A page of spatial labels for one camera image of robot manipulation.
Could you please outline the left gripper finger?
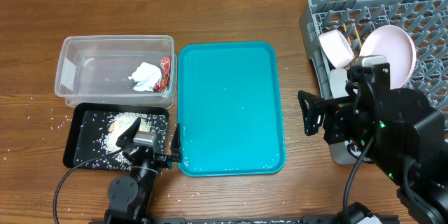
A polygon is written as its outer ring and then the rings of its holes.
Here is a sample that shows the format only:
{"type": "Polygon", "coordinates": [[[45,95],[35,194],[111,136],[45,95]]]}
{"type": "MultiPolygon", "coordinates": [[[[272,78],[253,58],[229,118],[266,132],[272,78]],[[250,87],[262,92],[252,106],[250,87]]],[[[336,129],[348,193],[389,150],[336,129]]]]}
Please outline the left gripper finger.
{"type": "Polygon", "coordinates": [[[141,118],[138,117],[129,128],[127,128],[116,141],[116,146],[119,148],[124,148],[129,142],[133,142],[133,138],[136,136],[139,131],[141,124],[141,118]]]}
{"type": "Polygon", "coordinates": [[[171,155],[170,155],[170,160],[172,162],[177,162],[180,163],[182,162],[183,156],[182,156],[182,147],[181,147],[181,139],[180,139],[180,124],[178,123],[176,125],[176,129],[171,141],[171,147],[170,147],[170,151],[171,151],[171,155]]]}

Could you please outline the grey-white bowl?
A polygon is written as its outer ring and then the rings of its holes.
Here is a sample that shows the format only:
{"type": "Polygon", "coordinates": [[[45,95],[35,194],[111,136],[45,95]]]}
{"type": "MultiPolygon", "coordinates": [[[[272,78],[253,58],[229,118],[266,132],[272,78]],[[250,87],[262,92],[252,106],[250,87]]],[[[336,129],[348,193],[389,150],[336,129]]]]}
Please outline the grey-white bowl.
{"type": "Polygon", "coordinates": [[[330,71],[329,84],[333,98],[346,97],[349,94],[345,90],[347,78],[346,69],[333,69],[330,71]]]}

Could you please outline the pink bowl with rice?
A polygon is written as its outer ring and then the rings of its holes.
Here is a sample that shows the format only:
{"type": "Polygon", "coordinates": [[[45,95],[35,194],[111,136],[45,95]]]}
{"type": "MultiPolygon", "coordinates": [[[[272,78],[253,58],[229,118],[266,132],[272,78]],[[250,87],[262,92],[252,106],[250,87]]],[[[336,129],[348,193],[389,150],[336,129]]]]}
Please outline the pink bowl with rice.
{"type": "Polygon", "coordinates": [[[339,30],[328,31],[321,34],[318,39],[322,51],[335,68],[344,68],[353,60],[354,52],[339,30]]]}

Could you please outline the white tissue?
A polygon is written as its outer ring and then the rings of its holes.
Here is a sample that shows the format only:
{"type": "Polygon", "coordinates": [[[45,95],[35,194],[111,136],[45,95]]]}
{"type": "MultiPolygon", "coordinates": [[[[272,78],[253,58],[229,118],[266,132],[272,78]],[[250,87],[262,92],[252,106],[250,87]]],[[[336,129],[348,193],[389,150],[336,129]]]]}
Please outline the white tissue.
{"type": "Polygon", "coordinates": [[[136,82],[133,89],[137,92],[153,91],[153,88],[157,82],[161,79],[161,70],[147,62],[142,62],[140,66],[137,67],[136,71],[128,78],[131,81],[136,82]]]}

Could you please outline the red snack wrapper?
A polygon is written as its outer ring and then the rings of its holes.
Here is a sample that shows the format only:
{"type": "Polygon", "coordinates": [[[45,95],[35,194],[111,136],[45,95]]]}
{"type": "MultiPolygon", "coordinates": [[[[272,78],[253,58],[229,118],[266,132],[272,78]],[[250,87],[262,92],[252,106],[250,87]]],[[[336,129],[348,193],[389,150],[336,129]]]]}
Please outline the red snack wrapper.
{"type": "Polygon", "coordinates": [[[169,81],[172,69],[172,58],[164,57],[160,60],[160,66],[162,69],[162,76],[155,84],[153,91],[157,93],[165,92],[169,88],[169,81]]]}

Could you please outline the wooden chopstick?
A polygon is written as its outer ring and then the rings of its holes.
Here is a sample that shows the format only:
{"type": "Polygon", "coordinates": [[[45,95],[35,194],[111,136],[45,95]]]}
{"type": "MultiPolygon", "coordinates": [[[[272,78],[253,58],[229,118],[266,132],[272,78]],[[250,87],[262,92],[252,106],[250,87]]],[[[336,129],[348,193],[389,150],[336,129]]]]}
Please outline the wooden chopstick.
{"type": "Polygon", "coordinates": [[[359,50],[361,50],[363,44],[362,44],[360,35],[359,35],[359,33],[358,33],[358,28],[357,28],[356,24],[354,24],[354,23],[352,24],[352,27],[353,27],[353,30],[354,30],[354,34],[355,34],[355,36],[356,36],[356,40],[357,40],[357,42],[358,42],[359,50]]]}
{"type": "Polygon", "coordinates": [[[349,31],[349,28],[347,27],[347,25],[344,23],[343,24],[343,29],[344,29],[344,35],[347,39],[349,39],[351,32],[349,31]]]}

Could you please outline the white round plate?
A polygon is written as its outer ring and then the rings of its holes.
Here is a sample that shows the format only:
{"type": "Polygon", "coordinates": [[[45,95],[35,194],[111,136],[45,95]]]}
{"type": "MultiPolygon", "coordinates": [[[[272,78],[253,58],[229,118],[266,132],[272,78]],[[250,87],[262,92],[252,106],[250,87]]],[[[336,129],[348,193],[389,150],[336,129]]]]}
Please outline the white round plate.
{"type": "Polygon", "coordinates": [[[385,25],[375,29],[360,49],[360,56],[383,55],[390,64],[391,89],[402,88],[410,80],[416,65],[416,48],[400,27],[385,25]]]}

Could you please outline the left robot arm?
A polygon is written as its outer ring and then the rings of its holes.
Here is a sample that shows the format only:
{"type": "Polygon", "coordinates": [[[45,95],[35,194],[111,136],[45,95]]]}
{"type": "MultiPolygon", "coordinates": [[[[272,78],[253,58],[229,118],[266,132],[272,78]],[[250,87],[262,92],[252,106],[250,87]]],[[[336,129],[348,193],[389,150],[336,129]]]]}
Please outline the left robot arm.
{"type": "Polygon", "coordinates": [[[156,149],[158,136],[143,132],[137,118],[116,142],[123,156],[131,163],[128,176],[115,178],[108,187],[108,209],[105,223],[152,223],[146,210],[155,180],[161,169],[171,169],[182,161],[179,128],[176,128],[169,155],[156,149]]]}

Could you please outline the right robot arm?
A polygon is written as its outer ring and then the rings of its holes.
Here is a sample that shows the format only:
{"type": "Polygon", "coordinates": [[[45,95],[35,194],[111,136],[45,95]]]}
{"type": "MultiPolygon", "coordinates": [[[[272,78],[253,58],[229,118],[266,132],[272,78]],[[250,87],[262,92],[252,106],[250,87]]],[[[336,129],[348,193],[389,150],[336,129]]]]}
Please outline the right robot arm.
{"type": "Polygon", "coordinates": [[[447,142],[444,116],[418,90],[375,92],[360,87],[347,97],[297,96],[306,135],[323,128],[333,145],[352,141],[364,158],[397,187],[397,196],[418,223],[447,222],[447,142]]]}

